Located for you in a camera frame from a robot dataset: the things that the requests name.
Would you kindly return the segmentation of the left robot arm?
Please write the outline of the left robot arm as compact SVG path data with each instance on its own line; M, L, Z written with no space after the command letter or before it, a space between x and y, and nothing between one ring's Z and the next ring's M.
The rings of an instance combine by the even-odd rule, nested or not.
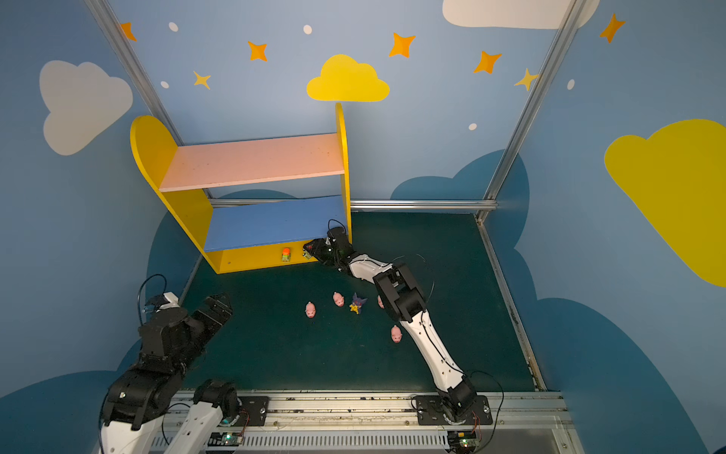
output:
M206 297L192 313L171 292L153 302L157 310L139 327L138 360L110 386L100 409L100 453L150 452L190 366L233 315L225 293ZM196 389L187 417L166 452L199 453L220 423L234 422L239 414L234 384L206 380Z

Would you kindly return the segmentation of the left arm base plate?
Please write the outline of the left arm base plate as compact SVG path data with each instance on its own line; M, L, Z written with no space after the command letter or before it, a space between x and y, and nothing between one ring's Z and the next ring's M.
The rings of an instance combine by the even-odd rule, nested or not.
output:
M240 395L235 428L264 427L267 420L270 398L266 395Z

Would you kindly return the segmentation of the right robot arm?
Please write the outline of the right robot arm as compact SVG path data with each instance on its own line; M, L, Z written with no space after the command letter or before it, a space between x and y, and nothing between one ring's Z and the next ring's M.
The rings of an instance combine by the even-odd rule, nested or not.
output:
M382 262L355 251L343 226L304 244L304 255L375 285L384 310L408 332L425 360L445 417L454 424L464 423L474 410L478 393L439 337L424 292L410 268L403 262Z

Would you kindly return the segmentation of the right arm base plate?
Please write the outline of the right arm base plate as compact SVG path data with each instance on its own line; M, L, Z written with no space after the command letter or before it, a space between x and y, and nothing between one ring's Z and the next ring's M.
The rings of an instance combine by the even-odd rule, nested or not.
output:
M493 425L492 409L484 395L478 395L469 410L457 418L446 413L444 403L438 395L414 395L411 404L420 426Z

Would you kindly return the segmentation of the purple yellow star toy figure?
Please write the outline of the purple yellow star toy figure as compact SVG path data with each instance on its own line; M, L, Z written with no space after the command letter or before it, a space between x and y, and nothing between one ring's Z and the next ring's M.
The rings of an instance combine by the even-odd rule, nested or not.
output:
M360 297L356 293L354 293L351 304L349 304L350 311L357 315L361 314L361 310L363 306L365 306L367 301L367 298Z

